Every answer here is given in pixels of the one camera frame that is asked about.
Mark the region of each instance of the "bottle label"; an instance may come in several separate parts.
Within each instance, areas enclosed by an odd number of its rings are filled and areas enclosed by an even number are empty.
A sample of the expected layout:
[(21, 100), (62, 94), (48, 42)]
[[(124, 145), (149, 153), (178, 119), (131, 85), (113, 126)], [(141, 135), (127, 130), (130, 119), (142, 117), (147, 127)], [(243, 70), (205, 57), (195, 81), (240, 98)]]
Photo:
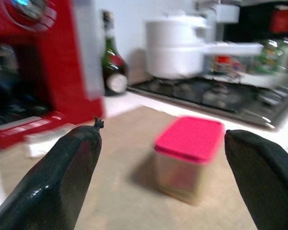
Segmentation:
[(128, 86), (128, 80), (125, 75), (115, 73), (112, 74), (106, 82), (109, 89), (116, 93), (125, 92)]

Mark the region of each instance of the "gas stove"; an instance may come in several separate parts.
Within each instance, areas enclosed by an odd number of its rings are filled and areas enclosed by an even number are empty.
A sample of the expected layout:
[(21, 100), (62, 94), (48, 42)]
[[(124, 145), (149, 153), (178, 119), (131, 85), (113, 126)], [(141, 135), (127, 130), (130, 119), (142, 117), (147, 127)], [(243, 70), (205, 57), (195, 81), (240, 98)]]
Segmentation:
[(153, 78), (130, 85), (129, 91), (275, 129), (288, 111), (288, 88), (220, 82), (204, 78)]

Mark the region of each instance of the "red kitchen appliance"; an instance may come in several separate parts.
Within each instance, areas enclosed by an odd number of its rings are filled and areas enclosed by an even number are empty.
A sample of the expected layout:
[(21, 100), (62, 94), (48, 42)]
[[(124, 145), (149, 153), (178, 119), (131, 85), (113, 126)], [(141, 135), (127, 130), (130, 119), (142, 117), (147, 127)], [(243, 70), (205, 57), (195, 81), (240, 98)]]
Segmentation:
[(0, 44), (21, 79), (52, 110), (0, 126), (0, 149), (25, 135), (103, 116), (103, 85), (90, 0), (0, 0)]

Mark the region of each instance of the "pink lid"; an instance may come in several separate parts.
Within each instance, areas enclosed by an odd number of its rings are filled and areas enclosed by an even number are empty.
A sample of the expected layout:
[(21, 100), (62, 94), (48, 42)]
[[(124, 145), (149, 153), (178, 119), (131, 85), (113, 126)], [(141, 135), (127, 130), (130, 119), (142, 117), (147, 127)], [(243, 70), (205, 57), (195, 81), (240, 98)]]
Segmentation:
[(157, 139), (155, 151), (184, 161), (206, 164), (224, 139), (224, 125), (196, 117), (178, 118)]

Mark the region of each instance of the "white pot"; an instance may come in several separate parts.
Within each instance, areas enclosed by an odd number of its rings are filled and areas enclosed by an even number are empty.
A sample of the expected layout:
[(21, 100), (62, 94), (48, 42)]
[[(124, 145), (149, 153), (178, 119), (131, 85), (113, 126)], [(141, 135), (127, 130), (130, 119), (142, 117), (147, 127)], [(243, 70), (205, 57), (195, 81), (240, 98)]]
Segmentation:
[(146, 21), (146, 47), (191, 47), (205, 42), (206, 19), (175, 11)]
[(152, 76), (170, 80), (191, 78), (203, 71), (203, 48), (148, 48), (146, 62)]

